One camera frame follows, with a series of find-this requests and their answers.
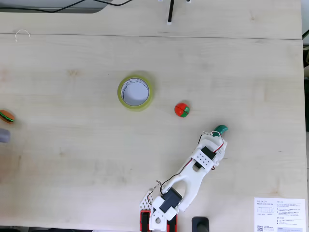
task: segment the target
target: yellow tape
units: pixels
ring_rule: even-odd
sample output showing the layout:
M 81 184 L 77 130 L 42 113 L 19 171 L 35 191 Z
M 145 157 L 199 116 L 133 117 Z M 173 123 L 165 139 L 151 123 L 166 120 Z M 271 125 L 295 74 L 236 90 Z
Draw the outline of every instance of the yellow tape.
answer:
M 124 84 L 125 84 L 127 81 L 129 81 L 130 79 L 138 79 L 138 80 L 141 80 L 141 81 L 143 81 L 143 82 L 147 85 L 147 88 L 148 88 L 148 91 L 149 91 L 148 97 L 147 97 L 146 101 L 145 101 L 143 104 L 141 104 L 141 105 L 132 106 L 132 105 L 127 104 L 127 103 L 124 101 L 124 99 L 123 99 L 123 95 L 122 95 L 122 92 L 121 92 L 121 91 L 122 91 L 122 87 L 123 87 Z M 153 98 L 153 89 L 152 89 L 152 87 L 151 87 L 149 81 L 148 81 L 146 78 L 144 78 L 144 77 L 142 77 L 142 76 L 138 76 L 138 75 L 132 75 L 132 76 L 126 77 L 125 79 L 122 80 L 122 82 L 120 82 L 119 87 L 118 87 L 117 94 L 118 94 L 118 99 L 119 99 L 119 101 L 121 102 L 121 104 L 122 104 L 123 106 L 125 106 L 126 108 L 128 108 L 128 109 L 130 109 L 130 110 L 142 111 L 142 110 L 146 109 L 146 108 L 149 106 L 149 104 L 151 103 L 152 98 Z

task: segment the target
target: black pole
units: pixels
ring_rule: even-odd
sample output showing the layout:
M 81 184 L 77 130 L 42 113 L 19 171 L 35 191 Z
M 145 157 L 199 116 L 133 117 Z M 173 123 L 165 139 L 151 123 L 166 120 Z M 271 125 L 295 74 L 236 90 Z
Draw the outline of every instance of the black pole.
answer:
M 169 6 L 169 19 L 168 22 L 172 22 L 172 15 L 173 15 L 173 7 L 174 7 L 174 0 L 170 0 L 170 6 Z

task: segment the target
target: red and green ball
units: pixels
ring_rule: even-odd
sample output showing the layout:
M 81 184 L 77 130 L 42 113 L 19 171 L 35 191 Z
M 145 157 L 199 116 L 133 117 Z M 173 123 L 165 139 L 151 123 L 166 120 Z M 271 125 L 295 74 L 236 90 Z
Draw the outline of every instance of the red and green ball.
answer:
M 175 113 L 179 117 L 187 117 L 190 112 L 190 108 L 187 104 L 185 103 L 179 103 L 175 106 Z

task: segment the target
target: red wire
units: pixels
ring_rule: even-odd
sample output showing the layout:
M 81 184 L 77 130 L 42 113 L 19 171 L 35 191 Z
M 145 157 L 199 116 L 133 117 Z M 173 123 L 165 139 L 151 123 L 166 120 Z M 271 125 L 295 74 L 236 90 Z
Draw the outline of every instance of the red wire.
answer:
M 223 141 L 223 138 L 222 138 L 222 136 L 221 136 L 221 133 L 220 133 L 220 132 L 218 132 L 218 133 L 219 133 L 219 135 L 220 135 L 220 137 L 221 137 L 221 139 L 222 139 L 222 144 L 221 144 L 220 147 L 218 147 L 217 150 L 214 151 L 214 153 L 216 153 L 216 151 L 218 151 L 218 150 L 223 146 L 223 144 L 224 144 L 224 141 Z
M 190 161 L 189 161 L 189 162 L 185 165 L 185 167 L 186 167 L 186 166 L 188 166 L 188 165 L 189 165 L 189 163 L 191 163 L 191 161 L 192 161 L 192 160 L 193 160 L 193 159 L 191 158 L 191 160 L 190 160 Z

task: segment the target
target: white robotic arm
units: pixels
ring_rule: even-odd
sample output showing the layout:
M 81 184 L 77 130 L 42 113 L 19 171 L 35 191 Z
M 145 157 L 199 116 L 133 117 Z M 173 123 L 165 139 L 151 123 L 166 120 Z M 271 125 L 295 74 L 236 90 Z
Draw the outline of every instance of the white robotic arm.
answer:
M 166 220 L 172 220 L 179 211 L 185 211 L 191 204 L 204 176 L 211 169 L 214 170 L 224 157 L 227 142 L 221 134 L 226 130 L 226 126 L 220 125 L 211 133 L 203 132 L 197 147 L 179 171 L 162 185 L 147 192 L 140 207 L 147 199 L 151 211 L 149 230 L 165 231 Z M 185 182 L 183 197 L 172 187 L 179 181 Z

